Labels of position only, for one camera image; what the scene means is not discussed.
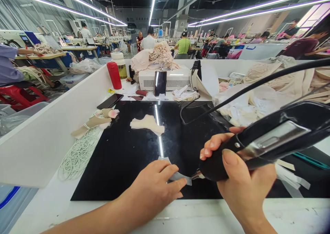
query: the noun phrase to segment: black work surface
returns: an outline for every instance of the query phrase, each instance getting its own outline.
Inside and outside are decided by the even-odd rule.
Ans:
[[[191,106],[183,112],[186,122],[213,105],[211,102],[195,102]],[[120,101],[116,108],[120,113],[104,130],[72,201],[114,200],[132,184],[143,168],[160,155],[169,157],[171,163],[179,167],[180,173],[191,176],[199,167],[199,153],[204,143],[214,134],[228,132],[230,126],[217,113],[185,126],[179,116],[181,105],[177,102]],[[146,114],[156,117],[156,109],[159,124],[165,126],[165,133],[161,135],[162,149],[159,137],[152,131],[132,130],[130,127],[134,118],[143,119]],[[330,157],[315,148],[310,150],[312,154],[302,153],[330,165]],[[329,198],[330,191],[323,191],[329,184],[329,171],[318,169],[292,155],[283,160],[293,163],[295,174],[312,184],[309,191],[301,190],[304,197]],[[192,186],[185,186],[181,192],[183,199],[222,199],[216,183],[206,179],[194,180]],[[290,198],[290,194],[281,181],[276,180],[268,197]]]

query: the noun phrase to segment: maroon shirt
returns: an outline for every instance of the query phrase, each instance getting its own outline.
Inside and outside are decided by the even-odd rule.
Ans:
[[[315,38],[302,38],[289,45],[282,55],[300,59],[307,53],[313,52],[319,41]]]

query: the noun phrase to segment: green shirt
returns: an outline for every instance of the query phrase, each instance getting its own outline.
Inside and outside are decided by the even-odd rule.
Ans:
[[[176,46],[179,47],[178,54],[186,54],[188,52],[188,49],[190,47],[190,40],[187,38],[182,38],[178,41]]]

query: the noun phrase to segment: smartphone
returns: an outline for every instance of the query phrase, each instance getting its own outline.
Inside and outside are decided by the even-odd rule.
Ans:
[[[118,102],[124,95],[122,94],[113,94],[111,97],[109,97],[107,100],[105,100],[103,103],[97,106],[98,109],[108,109],[112,105],[114,105],[116,102]]]

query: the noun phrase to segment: red thermos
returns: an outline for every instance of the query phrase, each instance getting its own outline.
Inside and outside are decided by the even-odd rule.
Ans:
[[[111,78],[111,82],[113,85],[113,88],[115,90],[121,89],[121,81],[119,76],[119,70],[118,65],[116,62],[108,62],[107,63],[108,72]]]

